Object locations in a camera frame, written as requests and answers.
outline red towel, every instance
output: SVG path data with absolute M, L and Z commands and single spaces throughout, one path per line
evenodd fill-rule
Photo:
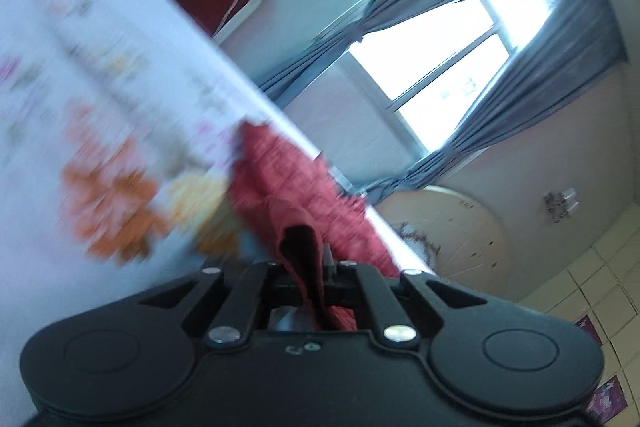
M 365 216 L 365 200 L 341 196 L 322 158 L 309 159 L 267 125 L 244 122 L 240 134 L 244 155 L 234 166 L 230 200 L 265 245 L 283 263 L 287 259 L 285 266 L 297 278 L 303 294 L 319 291 L 321 295 L 322 243 L 331 246 L 336 261 L 371 264 L 386 277 L 398 277 L 398 268 Z M 299 245 L 305 245 L 299 249 L 300 255 L 313 256 L 300 259 L 299 263 L 315 267 L 305 269 L 304 277 L 292 267 L 291 254 L 282 251 L 286 231 L 296 225 L 302 229 L 291 232 L 292 237 L 297 237 Z M 307 245 L 311 239 L 313 248 Z M 311 289 L 308 284 L 319 288 Z

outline white bedsheet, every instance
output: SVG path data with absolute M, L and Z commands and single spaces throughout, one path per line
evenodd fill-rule
M 0 22 L 0 423 L 13 427 L 34 413 L 18 357 L 35 331 L 202 262 L 177 229 L 143 262 L 88 256 L 133 203 L 113 189 L 95 222 L 65 169 L 99 167 L 106 184 L 144 172 L 161 189 L 188 169 L 222 178 L 228 130 L 244 117 L 318 150 L 172 0 L 0 0 Z M 372 209 L 369 218 L 401 267 L 424 268 Z

